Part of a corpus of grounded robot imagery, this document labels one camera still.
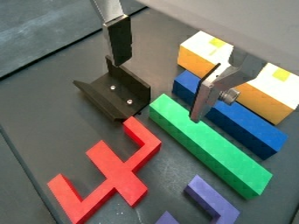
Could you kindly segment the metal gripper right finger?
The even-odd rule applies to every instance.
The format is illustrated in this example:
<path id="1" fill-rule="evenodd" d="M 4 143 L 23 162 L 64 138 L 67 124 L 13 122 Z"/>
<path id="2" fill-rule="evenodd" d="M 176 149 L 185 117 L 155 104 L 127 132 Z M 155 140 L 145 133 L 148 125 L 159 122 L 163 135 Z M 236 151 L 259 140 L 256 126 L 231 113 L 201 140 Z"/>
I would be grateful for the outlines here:
<path id="1" fill-rule="evenodd" d="M 189 118 L 195 123 L 207 115 L 217 101 L 232 104 L 240 95 L 236 86 L 252 81 L 265 64 L 252 54 L 232 53 L 227 63 L 215 65 L 197 85 L 189 111 Z"/>

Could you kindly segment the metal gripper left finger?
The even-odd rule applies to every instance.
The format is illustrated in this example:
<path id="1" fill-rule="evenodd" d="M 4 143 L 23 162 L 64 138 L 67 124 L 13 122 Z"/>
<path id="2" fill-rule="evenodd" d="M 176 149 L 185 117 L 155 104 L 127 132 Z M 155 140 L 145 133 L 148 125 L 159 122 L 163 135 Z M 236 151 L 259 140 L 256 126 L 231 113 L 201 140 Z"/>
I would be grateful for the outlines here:
<path id="1" fill-rule="evenodd" d="M 124 13 L 119 0 L 89 0 L 103 20 L 112 63 L 116 67 L 132 58 L 131 18 Z"/>

